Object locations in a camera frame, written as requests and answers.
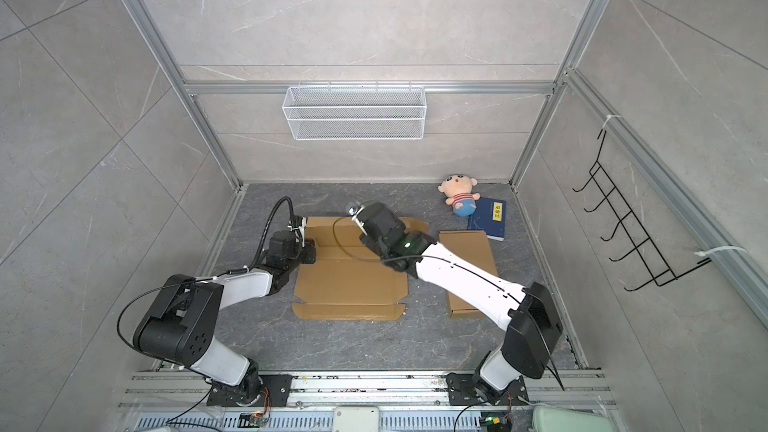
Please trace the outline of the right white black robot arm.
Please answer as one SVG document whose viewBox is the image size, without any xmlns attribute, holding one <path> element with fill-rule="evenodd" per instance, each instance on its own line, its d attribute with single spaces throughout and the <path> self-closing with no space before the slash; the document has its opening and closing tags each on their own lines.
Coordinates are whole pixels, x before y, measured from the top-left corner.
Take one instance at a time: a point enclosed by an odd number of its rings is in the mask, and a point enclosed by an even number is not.
<svg viewBox="0 0 768 432">
<path fill-rule="evenodd" d="M 550 364 L 564 328 L 550 291 L 506 281 L 459 257 L 435 237 L 409 231 L 380 202 L 350 204 L 361 243 L 395 271 L 437 285 L 461 298 L 505 332 L 503 342 L 476 368 L 472 387 L 478 397 L 496 403 L 520 378 L 539 379 Z"/>
</svg>

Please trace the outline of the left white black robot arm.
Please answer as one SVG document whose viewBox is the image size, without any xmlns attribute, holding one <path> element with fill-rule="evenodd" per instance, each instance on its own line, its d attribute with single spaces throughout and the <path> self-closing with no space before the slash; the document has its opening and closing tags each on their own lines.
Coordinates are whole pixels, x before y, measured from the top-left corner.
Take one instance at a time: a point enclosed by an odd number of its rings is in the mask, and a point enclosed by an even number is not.
<svg viewBox="0 0 768 432">
<path fill-rule="evenodd" d="M 293 271 L 315 260 L 315 241 L 299 228 L 274 233 L 254 265 L 209 278 L 175 274 L 157 291 L 135 329 L 132 346 L 144 355 L 181 365 L 217 386 L 251 393 L 261 384 L 258 365 L 215 337 L 219 313 L 277 293 Z"/>
</svg>

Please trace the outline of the brown cardboard box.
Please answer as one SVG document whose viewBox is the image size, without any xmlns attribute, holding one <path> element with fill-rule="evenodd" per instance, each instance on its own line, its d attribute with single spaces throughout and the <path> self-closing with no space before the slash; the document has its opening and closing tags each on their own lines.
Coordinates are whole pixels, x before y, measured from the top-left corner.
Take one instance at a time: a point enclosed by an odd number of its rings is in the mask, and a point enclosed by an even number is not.
<svg viewBox="0 0 768 432">
<path fill-rule="evenodd" d="M 497 276 L 493 253 L 483 231 L 441 231 L 439 241 L 459 258 Z M 452 319 L 482 319 L 485 315 L 458 296 L 447 292 L 448 316 Z"/>
</svg>

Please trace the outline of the brown cardboard sheet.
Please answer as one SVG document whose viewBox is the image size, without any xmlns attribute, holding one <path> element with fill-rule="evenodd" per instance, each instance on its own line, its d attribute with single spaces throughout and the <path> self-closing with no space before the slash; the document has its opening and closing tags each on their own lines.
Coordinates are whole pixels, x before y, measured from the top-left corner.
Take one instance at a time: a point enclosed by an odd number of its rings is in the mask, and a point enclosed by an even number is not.
<svg viewBox="0 0 768 432">
<path fill-rule="evenodd" d="M 408 279 L 379 262 L 348 217 L 311 217 L 316 261 L 298 269 L 292 304 L 302 320 L 395 321 L 405 311 Z"/>
</svg>

